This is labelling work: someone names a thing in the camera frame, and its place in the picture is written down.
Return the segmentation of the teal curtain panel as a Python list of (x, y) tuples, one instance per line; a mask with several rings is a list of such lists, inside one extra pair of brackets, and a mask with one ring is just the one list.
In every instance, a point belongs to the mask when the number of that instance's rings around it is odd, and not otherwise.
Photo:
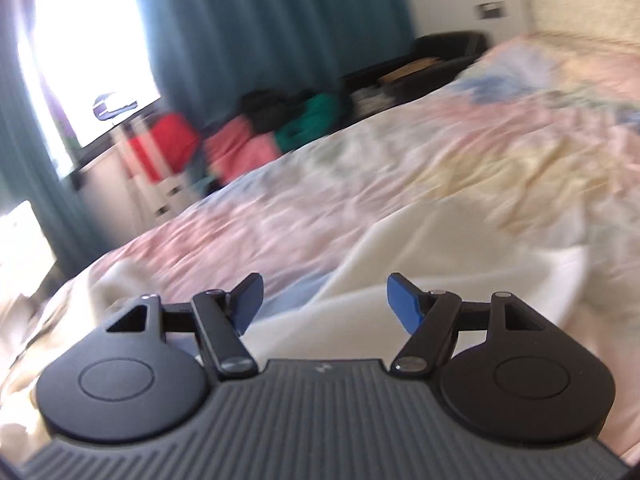
[(15, 26), (2, 16), (1, 205), (25, 200), (68, 278), (112, 249), (53, 167), (18, 64)]
[(406, 0), (137, 0), (163, 101), (202, 128), (244, 94), (334, 90), (409, 52)]

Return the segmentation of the black side sofa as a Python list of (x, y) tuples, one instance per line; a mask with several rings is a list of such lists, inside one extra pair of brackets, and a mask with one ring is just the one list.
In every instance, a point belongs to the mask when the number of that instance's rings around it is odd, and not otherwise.
[(350, 118), (356, 122), (427, 96), (454, 81), (490, 46), (490, 37), (476, 30), (414, 40), (409, 53), (342, 78)]

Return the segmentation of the garment steamer stand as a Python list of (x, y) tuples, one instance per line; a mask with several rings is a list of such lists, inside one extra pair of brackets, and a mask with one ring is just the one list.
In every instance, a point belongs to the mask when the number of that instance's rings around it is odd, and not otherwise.
[(126, 94), (101, 94), (92, 111), (111, 126), (108, 134), (152, 226), (176, 218), (196, 202), (188, 177), (171, 168), (152, 135), (152, 120), (160, 118), (159, 99), (142, 106)]

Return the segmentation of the teal curtain left panel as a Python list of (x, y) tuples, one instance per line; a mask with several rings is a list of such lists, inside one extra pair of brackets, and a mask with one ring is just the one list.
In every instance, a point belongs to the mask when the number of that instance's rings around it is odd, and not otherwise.
[(18, 64), (15, 26), (2, 16), (1, 205), (25, 200), (68, 278), (112, 249), (53, 167)]

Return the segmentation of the cream white zip hoodie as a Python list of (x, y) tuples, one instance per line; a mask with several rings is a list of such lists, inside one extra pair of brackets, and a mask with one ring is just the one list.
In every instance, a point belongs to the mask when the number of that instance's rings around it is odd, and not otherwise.
[(265, 300), (244, 341), (259, 362), (389, 360), (408, 337), (387, 303), (390, 274), (467, 300), (508, 290), (561, 323), (585, 281), (585, 235), (575, 207), (511, 236), (457, 198), (382, 218), (346, 204), (201, 206), (97, 262), (88, 306), (103, 321), (146, 292), (184, 301), (258, 272)]

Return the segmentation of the teal curtain right panel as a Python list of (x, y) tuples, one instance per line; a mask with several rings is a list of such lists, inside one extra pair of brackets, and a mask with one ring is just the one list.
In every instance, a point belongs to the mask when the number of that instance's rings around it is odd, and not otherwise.
[(409, 52), (406, 0), (137, 0), (163, 101), (202, 128), (244, 94), (334, 90)]

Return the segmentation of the wall power socket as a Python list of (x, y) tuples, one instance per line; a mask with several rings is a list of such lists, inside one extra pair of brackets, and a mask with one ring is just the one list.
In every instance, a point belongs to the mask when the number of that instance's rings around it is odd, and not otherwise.
[(500, 20), (506, 16), (506, 4), (503, 1), (479, 3), (475, 11), (479, 20)]

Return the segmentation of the pink garment in pile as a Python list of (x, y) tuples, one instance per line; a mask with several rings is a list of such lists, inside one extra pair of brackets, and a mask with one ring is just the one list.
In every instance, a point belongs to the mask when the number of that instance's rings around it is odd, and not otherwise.
[(273, 133), (256, 133), (244, 115), (229, 120), (209, 136), (203, 143), (203, 151), (210, 171), (222, 184), (228, 184), (282, 155)]

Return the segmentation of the black garment in pile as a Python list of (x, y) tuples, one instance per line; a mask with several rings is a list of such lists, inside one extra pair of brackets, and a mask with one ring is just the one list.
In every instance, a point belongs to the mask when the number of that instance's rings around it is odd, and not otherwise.
[(309, 89), (292, 96), (274, 89), (255, 90), (241, 96), (239, 114), (256, 133), (273, 132), (303, 114), (305, 103), (316, 95)]

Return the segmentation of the pastel tie-dye bed sheet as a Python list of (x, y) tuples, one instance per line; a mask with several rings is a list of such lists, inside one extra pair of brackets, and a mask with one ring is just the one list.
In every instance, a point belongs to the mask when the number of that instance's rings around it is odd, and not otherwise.
[[(419, 200), (447, 198), (477, 206), (511, 236), (535, 219), (582, 211), (587, 273), (566, 318), (555, 324), (613, 373), (616, 399), (601, 437), (623, 460), (637, 463), (637, 49), (567, 37), (515, 38), (452, 84), (284, 155), (183, 214), (258, 202), (295, 209), (346, 204), (382, 218)], [(42, 370), (101, 322), (88, 306), (95, 264), (33, 320), (18, 304), (1, 309), (1, 453), (11, 462), (47, 442), (35, 402)]]

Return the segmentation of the window with dark frame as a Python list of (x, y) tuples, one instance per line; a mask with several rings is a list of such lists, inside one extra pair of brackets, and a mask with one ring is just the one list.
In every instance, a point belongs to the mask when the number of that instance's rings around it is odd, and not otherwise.
[(18, 0), (38, 88), (74, 162), (160, 97), (137, 0)]

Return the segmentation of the red cloth on stand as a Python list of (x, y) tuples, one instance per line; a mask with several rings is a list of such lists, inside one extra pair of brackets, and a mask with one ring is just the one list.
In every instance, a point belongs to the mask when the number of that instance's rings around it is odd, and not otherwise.
[[(179, 113), (168, 113), (155, 119), (150, 133), (173, 174), (178, 174), (186, 169), (186, 164), (192, 160), (201, 145), (201, 136), (198, 130), (193, 128), (190, 122)], [(160, 174), (152, 164), (139, 138), (136, 136), (131, 139), (130, 145), (143, 166), (146, 176), (153, 183), (157, 183), (160, 180)]]

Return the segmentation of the green garment in pile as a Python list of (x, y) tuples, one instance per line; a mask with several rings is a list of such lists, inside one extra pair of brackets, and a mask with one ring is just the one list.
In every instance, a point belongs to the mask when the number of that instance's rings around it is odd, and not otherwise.
[(297, 115), (274, 132), (282, 153), (288, 153), (332, 133), (348, 114), (345, 99), (335, 93), (319, 93), (303, 102)]

